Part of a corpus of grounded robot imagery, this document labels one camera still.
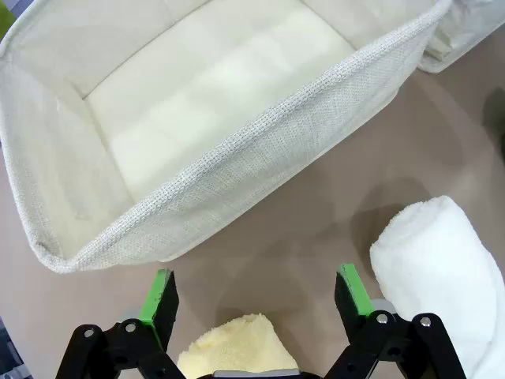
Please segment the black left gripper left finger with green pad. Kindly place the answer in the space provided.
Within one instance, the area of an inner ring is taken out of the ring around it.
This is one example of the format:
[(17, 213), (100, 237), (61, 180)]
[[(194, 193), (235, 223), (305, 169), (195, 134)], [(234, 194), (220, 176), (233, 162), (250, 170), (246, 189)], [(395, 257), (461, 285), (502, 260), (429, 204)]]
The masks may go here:
[(140, 316), (103, 331), (80, 325), (70, 337), (57, 378), (118, 378), (138, 370), (143, 378), (183, 378), (167, 347), (178, 311), (174, 273), (161, 269), (148, 292)]

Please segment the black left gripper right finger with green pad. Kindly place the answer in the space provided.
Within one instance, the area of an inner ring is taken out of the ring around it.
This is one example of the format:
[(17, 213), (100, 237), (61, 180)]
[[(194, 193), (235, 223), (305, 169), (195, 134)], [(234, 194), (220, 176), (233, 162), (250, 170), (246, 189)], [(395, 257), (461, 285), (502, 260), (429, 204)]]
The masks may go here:
[(348, 346), (326, 378), (369, 378), (379, 362), (393, 362), (404, 378), (464, 378), (445, 326), (434, 313), (409, 321), (379, 310), (352, 264), (343, 264), (335, 282), (335, 305)]

